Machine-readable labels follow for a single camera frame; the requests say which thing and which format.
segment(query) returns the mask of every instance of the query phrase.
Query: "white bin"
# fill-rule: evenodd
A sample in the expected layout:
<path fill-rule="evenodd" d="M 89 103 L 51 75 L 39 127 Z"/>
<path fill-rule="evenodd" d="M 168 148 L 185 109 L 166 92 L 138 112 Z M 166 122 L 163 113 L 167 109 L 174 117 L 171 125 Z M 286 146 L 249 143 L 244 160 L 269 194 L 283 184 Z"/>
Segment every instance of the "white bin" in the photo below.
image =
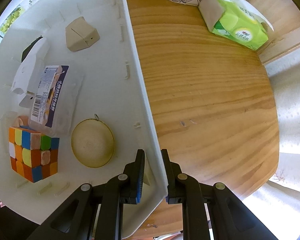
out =
<path fill-rule="evenodd" d="M 100 40 L 90 48 L 70 52 L 66 47 L 65 28 L 84 16 L 97 28 Z M 167 178 L 154 127 L 146 87 L 126 0 L 39 0 L 10 27 L 0 45 L 0 119 L 9 111 L 28 114 L 10 93 L 22 51 L 40 35 L 50 49 L 46 65 L 73 60 L 85 73 L 79 92 L 72 128 L 82 120 L 100 119 L 111 127 L 116 152 L 100 168 L 88 168 L 77 161 L 71 150 L 71 135 L 60 139 L 58 173 L 37 183 L 25 181 L 11 169 L 8 141 L 2 136 L 0 122 L 0 200 L 10 209 L 36 223 L 42 223 L 79 185 L 98 185 L 120 174 L 133 162 L 137 149 L 146 152 L 141 203 L 125 205 L 122 236 L 133 234 L 167 195 Z M 3 124 L 3 129 L 11 125 Z M 38 192 L 51 182 L 44 193 Z M 69 182 L 59 196 L 55 194 Z"/>

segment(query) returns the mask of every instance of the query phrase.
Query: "wood grain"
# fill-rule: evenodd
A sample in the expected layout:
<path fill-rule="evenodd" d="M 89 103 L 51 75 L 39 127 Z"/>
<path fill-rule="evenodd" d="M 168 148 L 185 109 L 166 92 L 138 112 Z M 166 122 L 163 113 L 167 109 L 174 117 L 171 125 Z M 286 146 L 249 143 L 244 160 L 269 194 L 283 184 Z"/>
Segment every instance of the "wood grain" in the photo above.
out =
<path fill-rule="evenodd" d="M 269 40 L 258 50 L 267 64 L 300 47 L 300 11 L 292 0 L 247 0 L 273 25 Z"/>
<path fill-rule="evenodd" d="M 200 182 L 250 195 L 279 157 L 274 97 L 257 53 L 209 33 L 197 7 L 127 1 L 161 148 Z M 181 229 L 181 207 L 162 203 L 132 238 Z"/>

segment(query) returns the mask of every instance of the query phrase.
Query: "paper label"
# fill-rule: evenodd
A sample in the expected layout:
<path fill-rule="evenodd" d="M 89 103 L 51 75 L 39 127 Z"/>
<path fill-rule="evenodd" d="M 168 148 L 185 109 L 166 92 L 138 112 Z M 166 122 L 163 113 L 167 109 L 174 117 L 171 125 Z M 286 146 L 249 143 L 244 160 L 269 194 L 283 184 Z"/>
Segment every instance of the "paper label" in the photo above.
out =
<path fill-rule="evenodd" d="M 242 8 L 241 6 L 238 6 L 240 10 L 244 12 L 244 14 L 253 22 L 256 22 L 257 20 L 254 18 L 253 14 L 249 12 L 246 8 Z"/>
<path fill-rule="evenodd" d="M 235 36 L 245 42 L 251 41 L 253 38 L 252 33 L 246 29 L 237 30 Z"/>
<path fill-rule="evenodd" d="M 46 66 L 31 110 L 32 121 L 52 127 L 55 109 L 69 66 Z"/>

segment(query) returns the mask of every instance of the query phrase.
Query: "plastic package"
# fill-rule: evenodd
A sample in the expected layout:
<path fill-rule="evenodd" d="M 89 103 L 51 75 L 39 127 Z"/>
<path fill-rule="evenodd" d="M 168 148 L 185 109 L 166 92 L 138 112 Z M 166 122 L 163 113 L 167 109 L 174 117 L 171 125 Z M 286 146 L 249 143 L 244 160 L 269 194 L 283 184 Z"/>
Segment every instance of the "plastic package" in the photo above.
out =
<path fill-rule="evenodd" d="M 29 115 L 29 126 L 50 137 L 69 135 L 84 74 L 73 61 L 47 65 Z"/>
<path fill-rule="evenodd" d="M 11 92 L 18 95 L 18 103 L 21 107 L 31 108 L 33 104 L 33 96 L 38 88 L 40 75 L 44 67 L 44 57 L 49 47 L 46 38 L 39 39 L 17 70 Z"/>

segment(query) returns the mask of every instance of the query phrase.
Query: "colorful cube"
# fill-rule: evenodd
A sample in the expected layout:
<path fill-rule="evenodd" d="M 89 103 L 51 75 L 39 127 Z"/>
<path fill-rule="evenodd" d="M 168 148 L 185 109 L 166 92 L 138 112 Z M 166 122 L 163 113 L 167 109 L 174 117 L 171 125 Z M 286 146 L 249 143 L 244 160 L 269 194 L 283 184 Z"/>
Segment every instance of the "colorful cube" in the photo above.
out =
<path fill-rule="evenodd" d="M 12 169 L 31 182 L 58 172 L 59 138 L 51 138 L 29 127 L 9 128 Z"/>

